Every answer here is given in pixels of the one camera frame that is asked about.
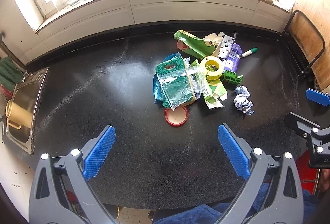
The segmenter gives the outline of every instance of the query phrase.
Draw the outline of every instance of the red lid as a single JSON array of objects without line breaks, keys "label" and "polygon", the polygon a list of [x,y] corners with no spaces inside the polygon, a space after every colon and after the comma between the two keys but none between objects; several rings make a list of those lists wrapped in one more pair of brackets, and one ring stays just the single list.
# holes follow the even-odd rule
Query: red lid
[{"label": "red lid", "polygon": [[185,106],[173,110],[165,109],[165,119],[172,126],[181,126],[188,119],[188,110]]}]

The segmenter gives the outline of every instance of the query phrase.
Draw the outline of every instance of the clear plastic bag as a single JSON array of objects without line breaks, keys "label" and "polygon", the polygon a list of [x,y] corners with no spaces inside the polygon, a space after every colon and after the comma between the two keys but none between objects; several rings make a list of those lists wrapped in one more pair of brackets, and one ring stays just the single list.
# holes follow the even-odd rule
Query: clear plastic bag
[{"label": "clear plastic bag", "polygon": [[196,94],[208,86],[200,65],[158,75],[158,80],[172,110],[186,102],[195,101]]}]

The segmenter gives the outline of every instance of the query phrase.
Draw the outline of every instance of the masking tape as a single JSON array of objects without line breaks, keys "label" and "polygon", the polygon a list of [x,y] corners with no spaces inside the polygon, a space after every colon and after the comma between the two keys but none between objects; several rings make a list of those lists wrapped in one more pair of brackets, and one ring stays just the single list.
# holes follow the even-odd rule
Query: masking tape
[{"label": "masking tape", "polygon": [[[214,65],[218,69],[216,71],[209,71],[206,68],[207,65]],[[220,76],[222,75],[223,68],[224,68],[224,64],[222,63],[222,61],[214,56],[208,56],[208,57],[203,58],[203,60],[201,62],[201,66],[206,75],[206,78],[209,80],[219,79]]]}]

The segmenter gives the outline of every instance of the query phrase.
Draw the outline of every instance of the green marker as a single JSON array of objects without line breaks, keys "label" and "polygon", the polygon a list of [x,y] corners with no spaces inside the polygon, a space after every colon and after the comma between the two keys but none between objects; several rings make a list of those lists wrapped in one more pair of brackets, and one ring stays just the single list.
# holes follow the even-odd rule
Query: green marker
[{"label": "green marker", "polygon": [[249,56],[249,55],[251,55],[252,53],[256,52],[257,50],[258,50],[258,48],[257,48],[257,47],[255,47],[255,48],[252,48],[251,50],[249,50],[249,51],[246,51],[245,53],[243,53],[243,54],[241,55],[241,57],[246,57],[246,56]]}]

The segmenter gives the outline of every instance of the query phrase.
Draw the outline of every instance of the sink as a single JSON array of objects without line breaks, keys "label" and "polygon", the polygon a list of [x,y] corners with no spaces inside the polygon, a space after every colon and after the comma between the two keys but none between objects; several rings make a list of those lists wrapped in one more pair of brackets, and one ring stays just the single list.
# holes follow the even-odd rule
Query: sink
[{"label": "sink", "polygon": [[24,82],[16,84],[14,89],[12,101],[33,114],[31,128],[22,125],[20,129],[16,129],[6,124],[6,136],[31,155],[33,155],[35,118],[48,70],[49,68],[45,68],[35,72],[27,77]]}]

